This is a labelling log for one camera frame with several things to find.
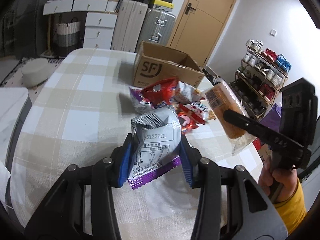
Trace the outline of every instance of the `yellow sleeve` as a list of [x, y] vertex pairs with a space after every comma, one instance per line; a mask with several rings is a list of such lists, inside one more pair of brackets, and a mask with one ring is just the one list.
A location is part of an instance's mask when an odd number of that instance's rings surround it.
[[275, 208], [291, 234], [307, 214], [299, 179], [293, 195], [288, 200], [275, 204]]

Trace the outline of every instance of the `wooden door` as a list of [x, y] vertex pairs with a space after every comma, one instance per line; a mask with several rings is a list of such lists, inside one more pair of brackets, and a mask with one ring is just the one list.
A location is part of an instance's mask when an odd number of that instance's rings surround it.
[[235, 0], [189, 0], [170, 47], [190, 54], [203, 66], [213, 50]]

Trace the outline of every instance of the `suitcase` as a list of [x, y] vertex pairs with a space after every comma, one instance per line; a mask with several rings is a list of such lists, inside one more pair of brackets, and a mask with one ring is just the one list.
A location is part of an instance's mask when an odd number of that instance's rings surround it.
[[167, 12], [172, 12], [173, 7], [174, 6], [172, 3], [161, 1], [161, 0], [151, 0], [149, 3], [149, 8], [156, 8], [156, 9], [164, 10]]
[[134, 52], [148, 5], [123, 0], [120, 5], [111, 49]]
[[175, 20], [176, 17], [171, 13], [149, 8], [143, 22], [138, 45], [141, 41], [167, 45]]

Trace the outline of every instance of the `checkered tablecloth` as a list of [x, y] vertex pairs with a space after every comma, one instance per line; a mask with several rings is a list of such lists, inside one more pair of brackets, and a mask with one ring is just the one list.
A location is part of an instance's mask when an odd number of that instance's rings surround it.
[[[93, 165], [121, 146], [137, 116], [129, 98], [134, 53], [103, 49], [71, 52], [47, 81], [23, 125], [13, 160], [11, 198], [26, 226], [42, 198], [69, 164]], [[211, 86], [204, 79], [199, 89]], [[218, 120], [200, 125], [188, 141], [226, 167], [244, 165], [257, 180], [262, 162], [250, 144], [239, 155]], [[113, 189], [123, 239], [190, 239], [199, 190], [190, 189], [181, 166], [132, 190]], [[223, 217], [226, 194], [222, 194]], [[86, 189], [85, 231], [91, 232], [90, 187]]]

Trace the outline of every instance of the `hand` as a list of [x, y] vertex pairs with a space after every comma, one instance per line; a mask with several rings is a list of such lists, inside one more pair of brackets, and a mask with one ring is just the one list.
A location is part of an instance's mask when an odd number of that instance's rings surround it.
[[261, 170], [258, 184], [263, 189], [264, 193], [269, 196], [270, 186], [273, 183], [273, 178], [275, 178], [276, 181], [284, 185], [277, 198], [277, 202], [286, 201], [296, 190], [298, 183], [297, 170], [294, 169], [292, 171], [288, 171], [283, 169], [275, 169], [271, 174], [270, 166], [270, 157], [268, 157]]

